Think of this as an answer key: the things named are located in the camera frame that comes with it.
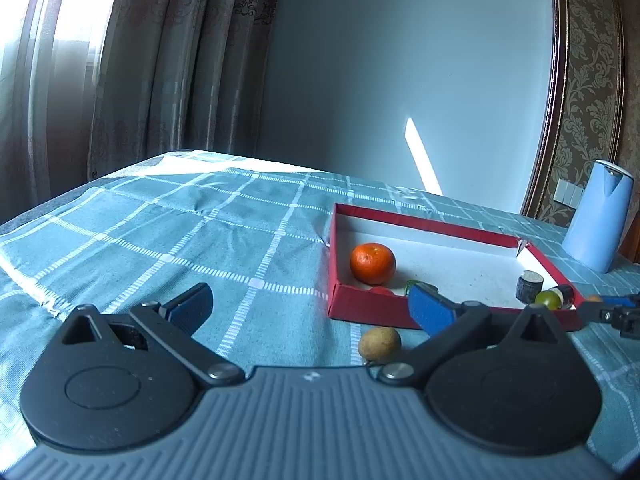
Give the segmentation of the eggplant chunk with white cut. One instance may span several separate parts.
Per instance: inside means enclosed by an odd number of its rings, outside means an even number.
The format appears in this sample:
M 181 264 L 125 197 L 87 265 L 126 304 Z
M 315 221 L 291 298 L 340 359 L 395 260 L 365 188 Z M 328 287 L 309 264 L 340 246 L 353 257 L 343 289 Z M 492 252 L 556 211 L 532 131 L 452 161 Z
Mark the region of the eggplant chunk with white cut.
M 575 291 L 569 284 L 559 284 L 553 289 L 561 300 L 561 309 L 568 310 L 574 307 Z

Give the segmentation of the green tomato with stem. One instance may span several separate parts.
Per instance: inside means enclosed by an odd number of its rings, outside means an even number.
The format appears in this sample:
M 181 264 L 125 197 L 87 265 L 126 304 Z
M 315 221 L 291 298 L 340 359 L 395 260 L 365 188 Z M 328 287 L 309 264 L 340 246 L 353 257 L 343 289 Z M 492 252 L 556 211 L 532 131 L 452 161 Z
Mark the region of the green tomato with stem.
M 559 292 L 556 288 L 552 288 L 538 292 L 534 299 L 534 304 L 539 304 L 552 311 L 561 310 L 564 304 L 564 298 L 562 292 Z

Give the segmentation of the brown kiwi fruit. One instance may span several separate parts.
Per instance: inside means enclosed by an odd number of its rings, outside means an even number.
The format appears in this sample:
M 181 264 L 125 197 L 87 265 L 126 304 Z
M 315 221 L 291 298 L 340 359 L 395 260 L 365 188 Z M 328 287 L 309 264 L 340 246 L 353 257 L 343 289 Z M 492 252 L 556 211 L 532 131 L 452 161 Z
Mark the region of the brown kiwi fruit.
M 401 336 L 391 327 L 375 327 L 364 333 L 358 342 L 358 352 L 367 362 L 390 362 L 401 350 Z

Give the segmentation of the dark eggplant chunk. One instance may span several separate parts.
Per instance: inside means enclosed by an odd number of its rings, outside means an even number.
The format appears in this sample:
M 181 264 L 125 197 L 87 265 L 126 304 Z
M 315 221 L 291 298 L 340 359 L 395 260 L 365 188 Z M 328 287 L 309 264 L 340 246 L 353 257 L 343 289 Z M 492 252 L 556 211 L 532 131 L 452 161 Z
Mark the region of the dark eggplant chunk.
M 515 298 L 522 304 L 533 304 L 542 291 L 544 277 L 531 270 L 524 270 L 516 283 Z

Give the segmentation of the orange mandarin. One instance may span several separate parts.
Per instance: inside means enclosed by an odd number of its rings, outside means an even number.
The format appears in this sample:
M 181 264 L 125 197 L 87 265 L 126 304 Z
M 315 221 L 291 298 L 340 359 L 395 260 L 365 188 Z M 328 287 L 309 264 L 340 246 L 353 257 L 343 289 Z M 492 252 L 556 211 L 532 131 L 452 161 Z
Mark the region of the orange mandarin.
M 364 243 L 356 246 L 349 256 L 352 275 L 361 283 L 378 286 L 388 282 L 396 271 L 394 253 L 385 245 Z

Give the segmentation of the green cucumber chunk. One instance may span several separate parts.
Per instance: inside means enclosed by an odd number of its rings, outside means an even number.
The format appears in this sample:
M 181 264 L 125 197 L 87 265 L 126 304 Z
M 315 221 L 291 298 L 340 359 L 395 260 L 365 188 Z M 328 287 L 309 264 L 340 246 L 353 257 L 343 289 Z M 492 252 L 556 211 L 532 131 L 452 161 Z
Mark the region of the green cucumber chunk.
M 420 289 L 427 290 L 428 292 L 432 292 L 433 294 L 438 294 L 439 290 L 435 285 L 430 283 L 420 281 L 420 280 L 408 280 L 406 281 L 405 292 L 404 295 L 406 297 L 409 296 L 409 292 L 413 287 L 419 287 Z

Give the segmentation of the red shallow cardboard box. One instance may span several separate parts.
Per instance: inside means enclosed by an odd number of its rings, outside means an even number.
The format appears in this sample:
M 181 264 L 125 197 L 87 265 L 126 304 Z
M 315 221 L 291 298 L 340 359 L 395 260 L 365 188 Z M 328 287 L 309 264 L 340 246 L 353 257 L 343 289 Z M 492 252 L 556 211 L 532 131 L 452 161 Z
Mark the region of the red shallow cardboard box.
M 364 243 L 387 246 L 396 258 L 394 276 L 384 287 L 394 296 L 369 292 L 349 267 L 352 250 Z M 435 285 L 454 301 L 476 300 L 495 310 L 520 310 L 516 283 L 524 270 L 544 277 L 543 289 L 570 280 L 528 240 L 347 204 L 336 204 L 330 227 L 329 299 L 334 320 L 416 330 L 409 315 L 408 280 Z

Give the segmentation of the light blue kettle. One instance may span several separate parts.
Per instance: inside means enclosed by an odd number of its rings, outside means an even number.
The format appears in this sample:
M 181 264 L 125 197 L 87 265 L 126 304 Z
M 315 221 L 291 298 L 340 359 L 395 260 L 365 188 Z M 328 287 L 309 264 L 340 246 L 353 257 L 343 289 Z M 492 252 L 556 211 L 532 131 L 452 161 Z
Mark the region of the light blue kettle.
M 608 272 L 622 238 L 633 188 L 630 172 L 597 159 L 562 241 L 564 252 L 593 271 Z

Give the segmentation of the teal checked bed sheet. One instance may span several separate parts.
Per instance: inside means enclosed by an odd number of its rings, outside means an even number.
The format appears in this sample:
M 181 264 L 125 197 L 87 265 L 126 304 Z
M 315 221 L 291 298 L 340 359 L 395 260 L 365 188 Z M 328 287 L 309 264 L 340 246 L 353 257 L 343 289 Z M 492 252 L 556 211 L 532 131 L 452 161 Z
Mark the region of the teal checked bed sheet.
M 96 179 L 1 229 L 1 465 L 28 453 L 21 386 L 78 304 L 105 313 L 213 289 L 196 335 L 242 367 L 355 365 L 359 324 L 326 316 L 333 207 L 396 211 L 530 240 L 585 296 L 627 295 L 562 252 L 564 230 L 415 188 L 211 152 L 172 152 Z

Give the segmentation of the brown patterned curtain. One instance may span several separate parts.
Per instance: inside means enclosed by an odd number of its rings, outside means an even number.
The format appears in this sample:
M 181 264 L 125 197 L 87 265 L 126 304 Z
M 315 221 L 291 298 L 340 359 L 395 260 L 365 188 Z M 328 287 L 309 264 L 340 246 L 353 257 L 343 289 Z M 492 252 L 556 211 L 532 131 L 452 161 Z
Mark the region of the brown patterned curtain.
M 1 217 L 180 148 L 250 155 L 278 0 L 1 0 Z

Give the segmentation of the white wall switch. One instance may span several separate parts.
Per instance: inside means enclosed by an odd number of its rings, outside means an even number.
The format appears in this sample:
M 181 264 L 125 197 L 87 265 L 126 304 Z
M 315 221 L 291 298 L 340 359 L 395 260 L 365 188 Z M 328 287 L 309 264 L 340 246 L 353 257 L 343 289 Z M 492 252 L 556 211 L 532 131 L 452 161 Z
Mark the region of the white wall switch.
M 582 200 L 584 188 L 567 180 L 559 180 L 556 185 L 553 200 L 570 209 L 576 209 Z

